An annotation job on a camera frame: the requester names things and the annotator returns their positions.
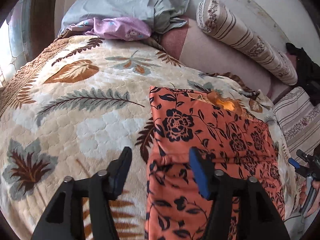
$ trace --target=metal screw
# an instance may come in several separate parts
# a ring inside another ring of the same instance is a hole
[[[214,174],[216,176],[223,176],[224,175],[224,172],[222,170],[215,170]]]
[[[256,182],[258,182],[258,179],[253,177],[253,176],[251,176],[251,177],[249,177],[249,181],[252,182],[252,183],[256,183]]]
[[[98,176],[102,177],[102,176],[106,176],[108,174],[108,172],[106,170],[100,170],[98,171]]]
[[[72,180],[73,180],[73,177],[71,177],[71,176],[65,176],[63,179],[64,182],[70,182]]]

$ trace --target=human hand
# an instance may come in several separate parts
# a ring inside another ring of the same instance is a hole
[[[315,212],[318,207],[319,207],[319,202],[320,202],[320,181],[313,181],[312,182],[312,186],[316,189],[316,199],[313,203],[313,205],[311,206],[311,208],[309,209],[309,211],[307,212],[306,217],[310,216],[313,212]],[[307,186],[306,186],[306,181],[303,182],[303,186],[301,188],[301,193],[300,193],[300,200],[299,200],[299,204],[301,206],[303,206],[304,202],[307,199]]]

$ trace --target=orange cloth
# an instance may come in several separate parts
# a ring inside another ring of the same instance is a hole
[[[284,217],[277,152],[268,125],[188,93],[206,97],[193,90],[150,88],[155,139],[148,160],[146,239],[197,240],[204,232],[212,202],[201,197],[194,182],[188,164],[191,147],[234,178],[255,176]],[[234,198],[229,240],[236,239],[238,202]]]

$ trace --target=blue gripper pad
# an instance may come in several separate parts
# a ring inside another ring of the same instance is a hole
[[[298,162],[296,162],[293,158],[289,158],[288,162],[295,167],[296,169],[300,168],[300,164]]]
[[[208,199],[210,197],[210,192],[208,189],[208,178],[205,175],[204,169],[199,162],[199,159],[197,155],[200,155],[198,153],[197,149],[190,148],[189,150],[189,163],[192,169],[192,172],[195,176],[196,183],[198,184],[200,194],[205,198]]]

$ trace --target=cylindrical pillow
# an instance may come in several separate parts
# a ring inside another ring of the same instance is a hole
[[[249,56],[283,83],[297,83],[297,72],[287,56],[251,31],[222,2],[202,1],[197,23],[204,33]]]

